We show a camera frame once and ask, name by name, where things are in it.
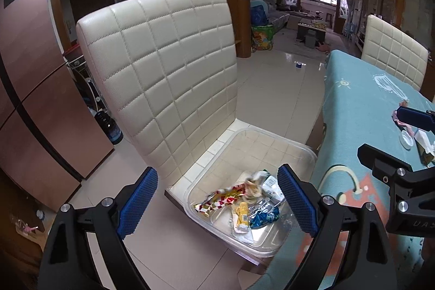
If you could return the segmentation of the wooden coffee table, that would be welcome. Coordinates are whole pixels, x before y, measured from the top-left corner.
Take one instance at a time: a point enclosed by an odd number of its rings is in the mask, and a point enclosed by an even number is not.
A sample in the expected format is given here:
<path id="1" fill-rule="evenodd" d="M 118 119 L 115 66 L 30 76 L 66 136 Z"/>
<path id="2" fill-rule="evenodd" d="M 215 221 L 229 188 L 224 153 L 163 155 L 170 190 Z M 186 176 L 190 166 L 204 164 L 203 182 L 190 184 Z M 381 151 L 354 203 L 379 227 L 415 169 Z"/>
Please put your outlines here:
<path id="1" fill-rule="evenodd" d="M 327 26 L 322 21 L 319 23 L 310 19 L 301 19 L 297 25 L 296 38 L 298 40 L 303 40 L 305 35 L 313 30 L 316 34 L 316 40 L 324 43 L 327 33 Z"/>

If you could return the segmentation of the yellow orange snack bag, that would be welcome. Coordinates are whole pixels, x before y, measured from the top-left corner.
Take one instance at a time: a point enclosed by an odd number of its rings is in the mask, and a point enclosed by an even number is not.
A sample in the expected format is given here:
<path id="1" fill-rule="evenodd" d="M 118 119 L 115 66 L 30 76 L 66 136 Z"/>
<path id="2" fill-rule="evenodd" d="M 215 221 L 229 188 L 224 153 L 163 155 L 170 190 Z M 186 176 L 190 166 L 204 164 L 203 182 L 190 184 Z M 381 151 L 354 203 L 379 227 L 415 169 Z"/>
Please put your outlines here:
<path id="1" fill-rule="evenodd" d="M 248 203 L 232 206 L 232 223 L 236 233 L 247 233 L 250 229 Z"/>

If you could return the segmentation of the clear plastic bin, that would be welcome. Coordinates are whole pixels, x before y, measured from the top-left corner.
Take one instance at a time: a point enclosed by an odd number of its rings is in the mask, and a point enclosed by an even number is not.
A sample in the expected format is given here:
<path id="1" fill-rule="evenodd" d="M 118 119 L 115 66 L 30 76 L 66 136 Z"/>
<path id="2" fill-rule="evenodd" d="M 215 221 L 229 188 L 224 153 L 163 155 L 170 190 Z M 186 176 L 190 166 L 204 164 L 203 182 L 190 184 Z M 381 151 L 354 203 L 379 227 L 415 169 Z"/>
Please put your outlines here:
<path id="1" fill-rule="evenodd" d="M 306 145 L 288 140 L 255 126 L 229 133 L 229 139 L 194 179 L 183 197 L 186 214 L 205 230 L 225 241 L 242 254 L 255 258 L 270 258 L 297 226 L 286 200 L 274 205 L 251 176 L 266 170 L 277 178 L 281 165 L 288 164 L 301 180 L 309 180 L 316 163 L 315 153 Z M 214 210 L 206 217 L 194 206 L 218 189 L 244 183 L 246 194 L 234 205 L 248 203 L 249 216 L 257 210 L 279 208 L 279 219 L 260 229 L 236 233 L 232 223 L 232 206 Z"/>

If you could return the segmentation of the colourful bag on floor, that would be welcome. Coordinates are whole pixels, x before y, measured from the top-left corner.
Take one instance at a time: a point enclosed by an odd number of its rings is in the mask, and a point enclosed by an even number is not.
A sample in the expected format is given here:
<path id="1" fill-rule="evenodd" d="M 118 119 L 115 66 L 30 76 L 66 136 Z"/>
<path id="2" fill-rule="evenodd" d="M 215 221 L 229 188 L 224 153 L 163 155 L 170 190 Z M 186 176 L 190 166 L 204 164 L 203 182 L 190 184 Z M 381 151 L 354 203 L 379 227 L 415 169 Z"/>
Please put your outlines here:
<path id="1" fill-rule="evenodd" d="M 274 27 L 269 25 L 252 26 L 251 49 L 252 51 L 270 51 L 273 49 Z"/>

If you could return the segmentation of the near cream leather chair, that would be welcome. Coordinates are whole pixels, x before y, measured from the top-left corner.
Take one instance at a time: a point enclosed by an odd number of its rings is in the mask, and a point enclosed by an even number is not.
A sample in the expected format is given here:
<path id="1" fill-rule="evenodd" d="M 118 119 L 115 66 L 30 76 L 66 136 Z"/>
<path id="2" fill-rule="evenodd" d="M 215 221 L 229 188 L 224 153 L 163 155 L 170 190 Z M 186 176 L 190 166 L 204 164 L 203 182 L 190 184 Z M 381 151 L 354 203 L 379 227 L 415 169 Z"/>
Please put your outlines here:
<path id="1" fill-rule="evenodd" d="M 236 117 L 237 58 L 226 0 L 127 0 L 77 23 L 91 76 L 166 195 L 183 197 Z"/>

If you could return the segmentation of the cream leather chair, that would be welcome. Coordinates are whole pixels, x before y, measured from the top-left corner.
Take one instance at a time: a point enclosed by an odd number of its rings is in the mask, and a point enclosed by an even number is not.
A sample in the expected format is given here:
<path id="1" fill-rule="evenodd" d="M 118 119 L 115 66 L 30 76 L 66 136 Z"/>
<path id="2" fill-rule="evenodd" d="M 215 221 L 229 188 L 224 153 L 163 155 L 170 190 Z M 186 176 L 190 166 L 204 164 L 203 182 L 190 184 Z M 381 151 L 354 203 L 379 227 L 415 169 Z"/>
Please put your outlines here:
<path id="1" fill-rule="evenodd" d="M 91 76 L 166 195 L 183 197 L 236 117 L 237 58 L 226 0 L 127 0 L 77 23 Z"/>
<path id="2" fill-rule="evenodd" d="M 419 91 L 428 64 L 428 50 L 398 28 L 369 15 L 361 59 Z"/>

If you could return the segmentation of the blue snack wrapper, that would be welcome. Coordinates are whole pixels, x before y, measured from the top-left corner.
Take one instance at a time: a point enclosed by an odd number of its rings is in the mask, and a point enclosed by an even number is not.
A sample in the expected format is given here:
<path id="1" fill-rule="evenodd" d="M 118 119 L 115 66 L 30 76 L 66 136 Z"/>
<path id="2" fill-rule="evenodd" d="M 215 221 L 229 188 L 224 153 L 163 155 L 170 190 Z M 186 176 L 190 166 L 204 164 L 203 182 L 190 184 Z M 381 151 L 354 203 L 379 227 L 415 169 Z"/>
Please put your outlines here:
<path id="1" fill-rule="evenodd" d="M 273 224 L 279 219 L 279 208 L 274 207 L 271 210 L 257 210 L 249 216 L 249 225 L 253 230 Z"/>

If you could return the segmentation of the far cream leather chair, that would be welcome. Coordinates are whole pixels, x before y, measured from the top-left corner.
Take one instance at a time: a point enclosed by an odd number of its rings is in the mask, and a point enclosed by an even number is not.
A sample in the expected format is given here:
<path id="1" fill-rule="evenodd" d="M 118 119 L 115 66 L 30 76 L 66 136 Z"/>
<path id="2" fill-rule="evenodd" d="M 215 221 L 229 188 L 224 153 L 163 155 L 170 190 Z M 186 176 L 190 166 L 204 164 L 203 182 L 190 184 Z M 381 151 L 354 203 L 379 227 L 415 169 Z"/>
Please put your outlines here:
<path id="1" fill-rule="evenodd" d="M 428 64 L 428 50 L 398 28 L 369 15 L 361 59 L 419 91 Z"/>

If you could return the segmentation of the gold red long wrapper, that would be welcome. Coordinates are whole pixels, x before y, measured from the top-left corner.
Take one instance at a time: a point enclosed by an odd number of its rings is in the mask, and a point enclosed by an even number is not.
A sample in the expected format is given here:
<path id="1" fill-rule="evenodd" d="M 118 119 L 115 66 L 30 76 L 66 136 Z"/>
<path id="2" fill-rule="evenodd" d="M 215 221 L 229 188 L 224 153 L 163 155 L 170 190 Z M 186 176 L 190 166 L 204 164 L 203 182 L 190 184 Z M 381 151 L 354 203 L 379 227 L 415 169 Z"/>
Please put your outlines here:
<path id="1" fill-rule="evenodd" d="M 229 188 L 218 189 L 211 192 L 206 199 L 194 206 L 195 211 L 202 213 L 206 217 L 214 210 L 222 209 L 229 205 L 234 205 L 246 194 L 246 185 L 240 183 Z"/>

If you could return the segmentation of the wooden divider cabinet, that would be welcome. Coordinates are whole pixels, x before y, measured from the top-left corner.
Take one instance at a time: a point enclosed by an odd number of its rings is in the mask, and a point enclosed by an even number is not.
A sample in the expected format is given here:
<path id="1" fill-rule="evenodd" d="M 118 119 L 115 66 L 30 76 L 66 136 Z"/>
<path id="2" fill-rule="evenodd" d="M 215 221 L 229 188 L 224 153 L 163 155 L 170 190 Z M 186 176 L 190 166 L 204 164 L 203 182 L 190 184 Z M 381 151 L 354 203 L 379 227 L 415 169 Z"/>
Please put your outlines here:
<path id="1" fill-rule="evenodd" d="M 232 16 L 237 57 L 251 56 L 250 0 L 227 0 Z"/>

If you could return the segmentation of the grey sofa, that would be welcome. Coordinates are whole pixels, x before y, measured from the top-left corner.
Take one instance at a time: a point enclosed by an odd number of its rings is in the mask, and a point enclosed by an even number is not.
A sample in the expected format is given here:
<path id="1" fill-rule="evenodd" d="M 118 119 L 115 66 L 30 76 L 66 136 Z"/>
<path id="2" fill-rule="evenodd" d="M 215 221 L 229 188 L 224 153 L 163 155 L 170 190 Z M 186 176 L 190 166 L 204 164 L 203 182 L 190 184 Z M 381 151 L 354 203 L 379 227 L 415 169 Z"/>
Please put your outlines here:
<path id="1" fill-rule="evenodd" d="M 281 11 L 276 8 L 274 0 L 251 0 L 251 7 L 262 5 L 268 23 L 274 27 L 274 31 L 277 32 L 284 28 L 289 20 L 290 14 L 288 11 Z"/>

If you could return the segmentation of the clear plastic cup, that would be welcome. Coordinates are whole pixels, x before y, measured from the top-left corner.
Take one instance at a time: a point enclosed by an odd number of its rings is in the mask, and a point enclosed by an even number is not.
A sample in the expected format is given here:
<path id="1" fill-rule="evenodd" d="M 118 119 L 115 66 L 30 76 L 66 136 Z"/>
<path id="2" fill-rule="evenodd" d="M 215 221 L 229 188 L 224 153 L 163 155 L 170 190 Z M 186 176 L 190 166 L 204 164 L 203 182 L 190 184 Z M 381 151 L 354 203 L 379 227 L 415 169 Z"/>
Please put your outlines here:
<path id="1" fill-rule="evenodd" d="M 400 132 L 400 142 L 406 150 L 411 150 L 414 146 L 414 138 L 406 130 Z"/>

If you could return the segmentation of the white small paper box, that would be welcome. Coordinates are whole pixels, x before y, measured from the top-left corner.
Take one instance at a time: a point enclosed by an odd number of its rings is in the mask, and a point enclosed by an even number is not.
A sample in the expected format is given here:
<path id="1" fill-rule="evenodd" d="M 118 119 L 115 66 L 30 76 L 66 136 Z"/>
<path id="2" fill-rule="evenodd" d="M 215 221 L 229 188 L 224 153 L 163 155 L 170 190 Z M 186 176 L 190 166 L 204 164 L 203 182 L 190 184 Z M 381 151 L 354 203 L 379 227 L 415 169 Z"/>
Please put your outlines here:
<path id="1" fill-rule="evenodd" d="M 414 133 L 414 139 L 417 143 L 417 150 L 420 160 L 426 166 L 434 162 L 434 145 L 430 143 L 425 131 L 418 129 Z"/>

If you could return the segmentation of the pink crumpled wrapper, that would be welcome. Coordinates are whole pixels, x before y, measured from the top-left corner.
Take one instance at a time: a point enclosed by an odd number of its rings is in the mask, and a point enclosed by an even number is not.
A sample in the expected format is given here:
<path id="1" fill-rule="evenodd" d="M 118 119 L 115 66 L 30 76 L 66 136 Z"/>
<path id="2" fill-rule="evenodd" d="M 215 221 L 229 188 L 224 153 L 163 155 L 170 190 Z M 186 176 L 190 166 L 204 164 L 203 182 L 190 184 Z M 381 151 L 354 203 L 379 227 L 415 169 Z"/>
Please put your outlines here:
<path id="1" fill-rule="evenodd" d="M 419 118 L 419 114 L 418 110 L 408 107 L 407 100 L 403 100 L 398 108 L 393 111 L 391 117 L 401 130 L 406 130 L 409 135 L 414 137 L 415 123 Z"/>

